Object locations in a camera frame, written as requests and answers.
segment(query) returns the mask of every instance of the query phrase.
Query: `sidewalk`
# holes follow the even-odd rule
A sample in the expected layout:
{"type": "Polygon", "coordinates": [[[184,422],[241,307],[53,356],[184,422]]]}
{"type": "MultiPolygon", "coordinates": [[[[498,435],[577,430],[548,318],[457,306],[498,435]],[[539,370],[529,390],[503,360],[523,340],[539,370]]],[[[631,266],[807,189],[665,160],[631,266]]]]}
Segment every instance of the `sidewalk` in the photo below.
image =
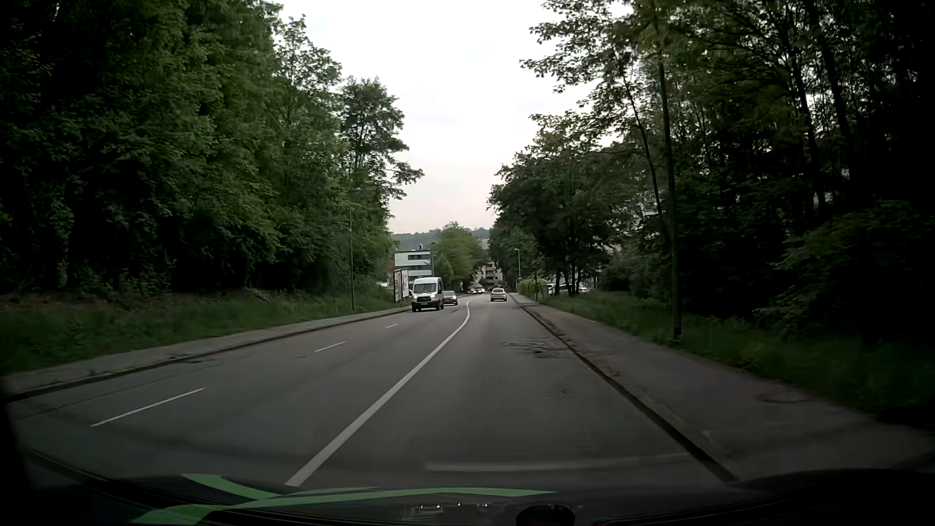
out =
{"type": "Polygon", "coordinates": [[[238,334],[229,334],[217,338],[174,343],[152,349],[142,349],[128,353],[106,355],[103,357],[66,363],[47,369],[14,373],[0,378],[3,382],[3,394],[7,402],[59,389],[98,382],[107,378],[121,376],[137,371],[144,371],[176,361],[213,355],[231,351],[270,340],[278,340],[303,332],[326,329],[337,325],[353,323],[390,314],[403,313],[409,307],[396,307],[373,313],[348,314],[334,318],[317,319],[291,325],[280,325],[269,329],[251,330],[238,334]]]}
{"type": "Polygon", "coordinates": [[[739,479],[890,468],[935,451],[935,437],[877,422],[807,392],[638,341],[619,329],[513,300],[739,479]]]}

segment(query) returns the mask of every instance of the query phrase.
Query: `lamp post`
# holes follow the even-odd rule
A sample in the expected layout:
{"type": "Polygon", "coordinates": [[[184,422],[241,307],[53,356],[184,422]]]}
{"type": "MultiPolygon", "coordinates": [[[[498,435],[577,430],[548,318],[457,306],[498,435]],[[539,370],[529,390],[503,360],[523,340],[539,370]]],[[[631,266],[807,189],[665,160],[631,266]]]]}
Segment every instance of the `lamp post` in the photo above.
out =
{"type": "Polygon", "coordinates": [[[432,255],[432,277],[435,277],[435,251],[432,250],[432,245],[437,243],[438,241],[428,243],[428,252],[432,255]]]}
{"type": "MultiPolygon", "coordinates": [[[[349,188],[349,189],[348,189],[348,194],[351,194],[352,196],[353,196],[354,194],[358,193],[358,192],[360,192],[360,188],[349,188]]],[[[355,301],[355,299],[354,299],[354,294],[353,294],[353,281],[354,281],[354,271],[353,271],[353,203],[351,203],[351,207],[348,209],[348,230],[351,232],[351,311],[352,311],[352,312],[356,312],[356,311],[357,311],[357,305],[355,304],[356,301],[355,301]]]]}
{"type": "Polygon", "coordinates": [[[520,291],[520,280],[523,279],[523,265],[520,264],[520,249],[514,248],[516,251],[516,292],[520,291]]]}

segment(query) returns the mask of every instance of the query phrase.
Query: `car hood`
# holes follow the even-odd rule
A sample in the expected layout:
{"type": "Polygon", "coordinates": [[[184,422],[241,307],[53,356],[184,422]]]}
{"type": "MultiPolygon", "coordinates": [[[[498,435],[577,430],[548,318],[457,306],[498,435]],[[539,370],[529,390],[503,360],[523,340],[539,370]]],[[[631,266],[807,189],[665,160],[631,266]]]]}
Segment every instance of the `car hood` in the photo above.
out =
{"type": "MultiPolygon", "coordinates": [[[[816,504],[832,501],[882,502],[908,509],[908,495],[928,495],[935,489],[935,475],[895,470],[808,472],[700,487],[623,485],[600,489],[295,488],[208,474],[120,480],[80,473],[73,479],[76,484],[72,486],[41,493],[42,512],[53,514],[47,519],[94,524],[237,525],[255,524],[261,518],[264,524],[328,519],[512,525],[529,510],[563,506],[574,514],[577,524],[620,518],[629,518],[628,523],[648,523],[644,522],[647,518],[655,522],[663,516],[689,518],[738,510],[786,513],[789,505],[813,509],[816,504]]],[[[917,500],[926,503],[928,498],[917,500]]]]}

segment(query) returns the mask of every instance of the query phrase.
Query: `building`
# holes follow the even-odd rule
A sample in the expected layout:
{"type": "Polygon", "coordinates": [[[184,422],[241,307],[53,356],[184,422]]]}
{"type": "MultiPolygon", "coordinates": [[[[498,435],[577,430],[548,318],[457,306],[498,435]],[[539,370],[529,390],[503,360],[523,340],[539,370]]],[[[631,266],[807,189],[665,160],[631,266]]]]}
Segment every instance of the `building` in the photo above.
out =
{"type": "Polygon", "coordinates": [[[480,286],[481,280],[485,280],[488,286],[503,285],[503,272],[491,261],[477,270],[477,273],[474,274],[474,283],[471,286],[480,286]]]}
{"type": "Polygon", "coordinates": [[[432,251],[422,248],[397,252],[394,257],[394,270],[409,272],[409,288],[416,278],[432,275],[432,251]]]}

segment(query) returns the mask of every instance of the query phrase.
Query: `curb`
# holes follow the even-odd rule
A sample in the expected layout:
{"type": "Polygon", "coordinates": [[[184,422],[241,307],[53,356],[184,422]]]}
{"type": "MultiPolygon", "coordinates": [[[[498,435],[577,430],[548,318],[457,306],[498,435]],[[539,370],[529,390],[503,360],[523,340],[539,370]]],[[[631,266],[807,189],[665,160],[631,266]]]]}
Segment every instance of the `curb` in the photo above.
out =
{"type": "Polygon", "coordinates": [[[313,328],[311,328],[311,329],[299,329],[299,330],[296,330],[295,332],[287,332],[287,333],[285,333],[285,334],[277,334],[276,336],[269,336],[269,337],[267,337],[267,338],[261,338],[261,339],[259,339],[259,340],[252,340],[252,341],[249,341],[249,342],[234,343],[234,344],[227,345],[227,346],[224,346],[224,347],[221,347],[221,348],[211,349],[211,350],[206,351],[206,352],[203,352],[203,353],[197,353],[197,354],[192,354],[192,355],[186,355],[186,356],[184,356],[184,357],[178,357],[178,358],[169,358],[169,359],[166,359],[166,360],[163,360],[163,361],[157,361],[157,362],[155,362],[155,363],[148,363],[148,364],[146,364],[146,365],[141,365],[141,366],[139,366],[139,367],[131,367],[131,368],[128,368],[128,369],[120,369],[120,370],[118,370],[118,371],[111,371],[111,372],[108,372],[108,373],[94,374],[94,375],[92,375],[92,376],[86,376],[86,377],[80,378],[80,379],[78,379],[78,380],[68,380],[68,381],[65,381],[65,382],[59,382],[59,383],[55,383],[55,384],[50,384],[50,385],[48,385],[48,386],[43,386],[43,387],[36,387],[36,388],[32,388],[32,389],[27,389],[27,390],[25,390],[25,391],[20,391],[20,392],[16,392],[16,393],[9,393],[9,394],[3,393],[3,395],[0,396],[0,402],[3,402],[3,403],[10,403],[10,402],[16,402],[16,401],[20,401],[20,400],[25,400],[25,399],[27,399],[27,398],[33,398],[34,396],[44,395],[44,394],[52,393],[52,392],[55,392],[55,391],[60,391],[60,390],[64,390],[64,389],[70,389],[70,388],[72,388],[72,387],[84,386],[84,385],[87,385],[87,384],[94,384],[94,383],[97,383],[97,382],[103,382],[104,380],[109,380],[109,379],[111,379],[111,378],[118,378],[118,377],[120,377],[120,376],[126,376],[127,374],[133,374],[133,373],[139,373],[139,372],[141,372],[141,371],[147,371],[147,370],[149,370],[149,369],[156,369],[157,367],[163,367],[163,366],[165,366],[165,365],[171,365],[171,364],[173,364],[173,363],[183,362],[183,361],[186,361],[186,360],[190,360],[190,359],[192,359],[192,358],[201,358],[201,357],[206,357],[206,356],[210,356],[210,355],[221,354],[221,353],[226,352],[226,351],[234,351],[234,350],[237,350],[237,349],[242,349],[242,348],[244,348],[244,347],[249,347],[249,346],[251,346],[251,345],[256,345],[256,344],[258,344],[258,343],[273,342],[273,341],[276,341],[276,340],[282,340],[282,339],[284,339],[284,338],[290,338],[290,337],[292,337],[292,336],[297,336],[297,335],[299,335],[299,334],[306,334],[306,333],[309,333],[309,332],[314,332],[315,330],[330,329],[330,328],[332,328],[332,327],[338,327],[338,326],[341,326],[341,325],[348,325],[348,324],[355,323],[355,322],[358,322],[358,321],[367,321],[367,320],[370,320],[370,319],[382,318],[382,317],[384,317],[384,316],[389,316],[389,315],[393,315],[393,314],[402,314],[402,313],[405,313],[405,312],[408,311],[408,310],[409,310],[409,307],[397,307],[397,308],[395,308],[394,310],[392,310],[391,312],[379,312],[379,311],[378,311],[378,314],[375,314],[375,315],[372,315],[372,316],[366,317],[366,318],[360,318],[360,319],[355,319],[355,320],[340,321],[340,322],[337,322],[337,323],[334,323],[334,324],[331,324],[331,325],[324,325],[324,326],[321,326],[321,327],[313,327],[313,328]]]}
{"type": "Polygon", "coordinates": [[[615,378],[610,376],[607,373],[604,373],[593,361],[588,357],[584,356],[578,350],[578,345],[571,341],[571,339],[566,335],[561,329],[556,327],[552,322],[543,318],[539,313],[530,310],[528,307],[541,305],[542,303],[536,302],[534,305],[517,304],[522,308],[527,314],[533,317],[540,325],[545,327],[546,330],[552,333],[555,338],[565,344],[565,346],[570,350],[578,359],[584,362],[592,371],[597,373],[604,381],[611,385],[614,389],[617,390],[620,394],[629,400],[641,413],[649,417],[654,424],[659,426],[662,431],[665,431],[666,434],[675,439],[680,446],[684,447],[685,450],[703,466],[708,468],[715,476],[717,476],[722,482],[730,483],[737,482],[741,480],[741,477],[738,476],[735,471],[731,470],[727,466],[730,465],[730,460],[723,457],[719,451],[712,450],[710,447],[706,447],[702,442],[699,444],[698,440],[692,440],[689,436],[695,434],[690,430],[685,429],[677,417],[667,417],[665,412],[658,411],[654,409],[654,406],[657,406],[651,399],[643,398],[634,394],[626,386],[618,382],[615,378]]]}

